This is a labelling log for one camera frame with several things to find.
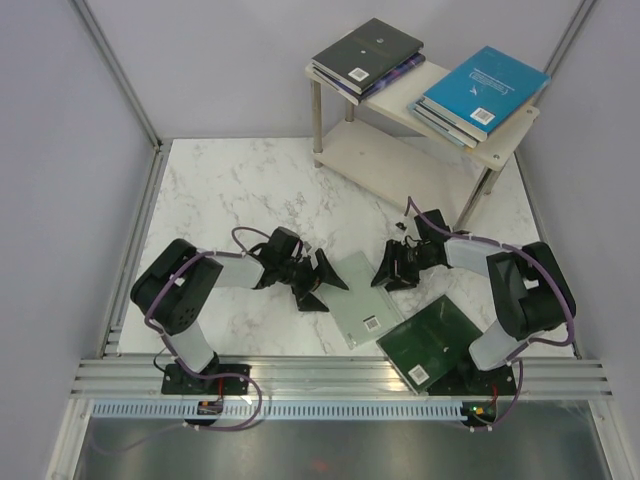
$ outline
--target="white sticker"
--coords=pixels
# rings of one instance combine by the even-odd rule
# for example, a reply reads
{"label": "white sticker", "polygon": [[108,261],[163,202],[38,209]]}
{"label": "white sticker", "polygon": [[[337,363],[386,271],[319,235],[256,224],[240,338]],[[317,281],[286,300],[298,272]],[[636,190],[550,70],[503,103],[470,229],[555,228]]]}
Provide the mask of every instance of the white sticker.
{"label": "white sticker", "polygon": [[380,322],[376,317],[369,317],[364,321],[364,326],[367,327],[368,332],[373,332],[380,328]]}
{"label": "white sticker", "polygon": [[484,108],[476,108],[475,112],[471,114],[471,118],[483,125],[488,125],[496,116],[491,112],[487,112]]}
{"label": "white sticker", "polygon": [[416,382],[417,385],[422,385],[424,382],[429,380],[429,375],[424,371],[420,365],[416,365],[411,370],[409,370],[409,376]]}
{"label": "white sticker", "polygon": [[361,82],[362,80],[367,78],[369,74],[361,68],[354,68],[353,70],[351,70],[351,72],[349,72],[349,76],[357,80],[358,82]]}

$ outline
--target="lower shelf board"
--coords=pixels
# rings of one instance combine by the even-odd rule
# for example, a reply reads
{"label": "lower shelf board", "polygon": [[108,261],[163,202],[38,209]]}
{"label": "lower shelf board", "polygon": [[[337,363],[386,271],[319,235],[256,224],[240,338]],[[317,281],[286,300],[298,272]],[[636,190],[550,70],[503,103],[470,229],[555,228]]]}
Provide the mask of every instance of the lower shelf board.
{"label": "lower shelf board", "polygon": [[423,211],[455,223],[475,185],[471,173],[437,160],[360,121],[342,121],[315,160],[404,210],[411,195]]}

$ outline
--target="wooden shelf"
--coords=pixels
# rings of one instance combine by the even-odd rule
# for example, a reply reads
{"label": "wooden shelf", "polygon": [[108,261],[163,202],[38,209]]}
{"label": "wooden shelf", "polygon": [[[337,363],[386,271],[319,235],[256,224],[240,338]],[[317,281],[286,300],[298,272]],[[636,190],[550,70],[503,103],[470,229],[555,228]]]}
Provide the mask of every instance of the wooden shelf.
{"label": "wooden shelf", "polygon": [[[502,170],[509,157],[533,125],[533,121],[540,114],[540,111],[533,106],[520,110],[501,125],[487,141],[481,142],[476,148],[463,149],[458,147],[415,118],[407,109],[409,103],[420,98],[425,90],[442,79],[447,73],[449,73],[449,70],[434,63],[425,62],[407,73],[400,80],[397,80],[381,92],[362,102],[361,105],[425,137],[447,145],[452,149],[464,152],[471,159],[491,170]],[[316,75],[311,64],[305,68],[305,74],[310,79],[320,82],[322,85],[328,86],[333,91],[342,94],[340,89]]]}
{"label": "wooden shelf", "polygon": [[341,121],[314,158],[400,209],[411,195],[423,210],[439,208],[453,225],[475,179],[359,120]]}

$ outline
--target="marble tabletop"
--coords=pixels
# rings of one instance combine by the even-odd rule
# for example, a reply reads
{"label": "marble tabletop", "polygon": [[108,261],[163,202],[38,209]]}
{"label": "marble tabletop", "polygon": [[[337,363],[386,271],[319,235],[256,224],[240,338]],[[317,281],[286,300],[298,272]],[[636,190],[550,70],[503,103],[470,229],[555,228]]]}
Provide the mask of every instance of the marble tabletop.
{"label": "marble tabletop", "polygon": [[[407,143],[480,173],[464,158],[451,158],[425,138]],[[244,225],[272,232],[285,226],[330,260],[361,250],[378,268],[387,239],[398,236],[402,214],[328,168],[315,168],[308,138],[206,139],[173,142],[138,274],[175,238],[204,249],[238,251],[230,231]],[[520,174],[512,158],[491,195],[483,199],[467,228],[500,241],[538,239]],[[240,233],[248,245],[260,241]],[[495,319],[489,281],[472,272],[436,267],[422,272],[418,288],[393,292],[405,318],[447,294],[481,330]],[[126,311],[119,349],[157,353],[162,343],[146,328],[137,307]],[[331,314],[299,313],[289,287],[264,290],[214,289],[199,320],[210,345],[221,354],[382,355],[375,343],[349,350]],[[558,328],[549,338],[566,337]],[[571,356],[570,348],[534,345],[523,355]]]}

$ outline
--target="gray wall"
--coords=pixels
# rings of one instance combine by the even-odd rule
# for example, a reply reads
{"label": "gray wall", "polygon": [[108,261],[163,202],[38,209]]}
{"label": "gray wall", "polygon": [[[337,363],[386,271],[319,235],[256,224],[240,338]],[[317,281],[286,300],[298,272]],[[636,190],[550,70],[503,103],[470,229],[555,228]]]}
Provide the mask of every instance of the gray wall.
{"label": "gray wall", "polygon": [[[162,136],[252,137],[311,134],[305,65],[372,16],[422,39],[427,58],[448,68],[486,44],[544,67],[579,1],[89,3]],[[333,126],[343,103],[325,98],[325,125]]]}
{"label": "gray wall", "polygon": [[0,476],[43,478],[150,147],[66,0],[0,6]]}
{"label": "gray wall", "polygon": [[525,142],[533,198],[640,453],[640,4],[600,2]]}

